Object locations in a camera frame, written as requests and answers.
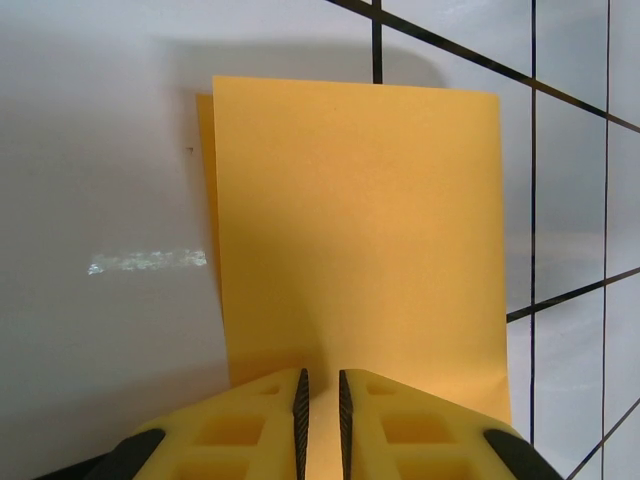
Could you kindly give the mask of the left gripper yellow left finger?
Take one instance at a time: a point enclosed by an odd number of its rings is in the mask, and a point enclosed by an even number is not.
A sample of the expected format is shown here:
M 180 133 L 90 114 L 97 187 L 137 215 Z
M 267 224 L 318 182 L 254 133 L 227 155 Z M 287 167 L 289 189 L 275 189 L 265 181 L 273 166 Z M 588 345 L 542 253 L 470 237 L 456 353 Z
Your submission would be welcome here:
M 285 369 L 157 417 L 87 480 L 306 480 L 310 387 Z

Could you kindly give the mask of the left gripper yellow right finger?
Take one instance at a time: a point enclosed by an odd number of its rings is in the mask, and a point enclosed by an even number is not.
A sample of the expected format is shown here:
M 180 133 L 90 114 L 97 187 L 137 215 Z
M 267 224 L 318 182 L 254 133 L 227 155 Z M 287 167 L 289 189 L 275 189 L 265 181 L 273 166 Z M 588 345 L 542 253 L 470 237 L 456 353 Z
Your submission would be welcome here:
M 366 370 L 339 373 L 343 480 L 556 480 L 508 424 Z

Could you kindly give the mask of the orange square paper sheet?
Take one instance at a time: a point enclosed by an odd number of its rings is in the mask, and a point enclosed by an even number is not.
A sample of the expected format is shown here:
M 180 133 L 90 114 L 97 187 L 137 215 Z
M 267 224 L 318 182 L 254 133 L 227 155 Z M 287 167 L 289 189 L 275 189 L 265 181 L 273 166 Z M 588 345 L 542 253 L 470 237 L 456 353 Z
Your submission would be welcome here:
M 198 109 L 230 379 L 308 370 L 308 480 L 342 369 L 510 419 L 495 94 L 217 76 Z

